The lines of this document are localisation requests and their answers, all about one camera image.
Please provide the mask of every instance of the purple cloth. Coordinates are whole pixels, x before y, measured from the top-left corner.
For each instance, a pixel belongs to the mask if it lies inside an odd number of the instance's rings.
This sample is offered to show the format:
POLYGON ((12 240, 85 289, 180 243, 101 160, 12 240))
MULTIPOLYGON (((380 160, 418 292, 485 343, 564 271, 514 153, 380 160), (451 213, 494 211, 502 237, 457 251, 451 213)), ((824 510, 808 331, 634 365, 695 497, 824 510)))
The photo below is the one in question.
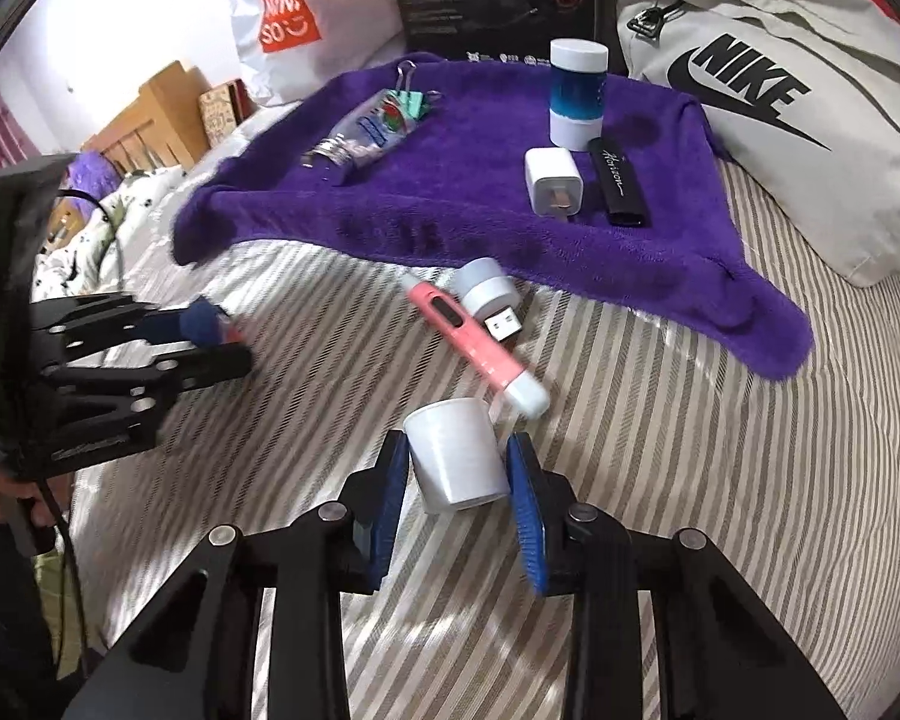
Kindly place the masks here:
MULTIPOLYGON (((394 85, 395 64, 337 77, 194 192, 175 220, 176 261, 274 238, 408 266, 488 256, 512 275, 675 319, 770 379, 797 371, 809 322, 746 265, 696 100, 607 79, 605 126, 634 164, 653 226, 610 226, 593 186, 562 223, 530 210, 523 169, 527 149, 549 146, 548 71, 413 58, 413 87, 444 98, 405 143, 345 187, 300 167, 347 112, 394 85)), ((589 157, 576 158, 592 183, 589 157)))
MULTIPOLYGON (((108 194, 120 188, 120 176, 109 160, 98 151, 82 151, 77 159, 70 162, 67 168, 67 188, 85 191, 90 196, 103 200, 108 194)), ((87 221, 96 206, 79 197, 71 197, 70 201, 77 206, 83 220, 87 221)))

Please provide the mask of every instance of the pink thermometer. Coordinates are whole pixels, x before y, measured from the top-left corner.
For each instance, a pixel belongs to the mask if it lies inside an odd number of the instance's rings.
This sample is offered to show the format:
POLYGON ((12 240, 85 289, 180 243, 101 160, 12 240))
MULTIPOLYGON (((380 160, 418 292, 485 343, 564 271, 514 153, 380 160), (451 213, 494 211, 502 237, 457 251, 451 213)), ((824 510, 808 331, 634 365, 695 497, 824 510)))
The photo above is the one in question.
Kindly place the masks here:
POLYGON ((535 419, 550 408, 550 396, 528 370, 514 360, 450 295, 405 271, 400 283, 407 298, 453 348, 480 371, 495 391, 520 413, 535 419))

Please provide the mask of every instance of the wooden headboard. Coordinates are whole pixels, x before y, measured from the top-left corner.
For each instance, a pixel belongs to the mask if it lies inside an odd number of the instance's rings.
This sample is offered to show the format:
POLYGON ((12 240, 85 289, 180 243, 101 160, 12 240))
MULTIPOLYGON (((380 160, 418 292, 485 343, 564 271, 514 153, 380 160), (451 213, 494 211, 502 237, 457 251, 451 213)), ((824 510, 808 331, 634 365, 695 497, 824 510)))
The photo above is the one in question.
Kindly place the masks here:
POLYGON ((197 102, 204 91, 196 74, 173 62, 146 81, 136 100, 82 151, 99 151, 120 175, 172 165, 189 170, 210 148, 197 102))

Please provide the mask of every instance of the nike logo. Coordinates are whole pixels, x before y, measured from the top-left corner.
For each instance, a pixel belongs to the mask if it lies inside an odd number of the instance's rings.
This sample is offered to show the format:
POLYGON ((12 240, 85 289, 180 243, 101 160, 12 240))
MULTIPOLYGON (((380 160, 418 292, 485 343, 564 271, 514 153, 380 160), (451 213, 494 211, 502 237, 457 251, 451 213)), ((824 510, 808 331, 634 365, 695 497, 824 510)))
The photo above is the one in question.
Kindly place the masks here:
POLYGON ((794 94, 805 95, 810 92, 810 87, 730 34, 721 35, 703 49, 691 49, 677 57, 667 71, 667 81, 673 89, 693 95, 704 105, 763 122, 830 151, 816 138, 787 122, 781 122, 780 111, 774 107, 778 104, 789 105, 794 101, 794 94), (727 84, 732 91, 743 94, 744 98, 741 100, 727 95, 694 79, 690 74, 690 61, 694 53, 697 54, 693 58, 695 65, 727 84), (765 89, 768 81, 775 83, 765 89))

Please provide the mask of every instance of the person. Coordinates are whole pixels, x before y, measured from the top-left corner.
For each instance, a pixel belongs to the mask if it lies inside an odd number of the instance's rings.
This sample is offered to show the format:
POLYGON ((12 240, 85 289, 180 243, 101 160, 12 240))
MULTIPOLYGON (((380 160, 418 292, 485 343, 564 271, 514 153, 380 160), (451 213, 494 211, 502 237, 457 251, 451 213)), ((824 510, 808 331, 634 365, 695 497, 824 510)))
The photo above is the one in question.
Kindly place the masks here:
MULTIPOLYGON (((71 479, 50 480, 60 507, 70 499, 71 479)), ((34 525, 53 524, 36 485, 12 481, 0 471, 0 720, 59 720, 73 688, 58 682, 50 630, 43 617, 40 591, 31 561, 17 550, 5 525, 1 496, 34 499, 34 525)))

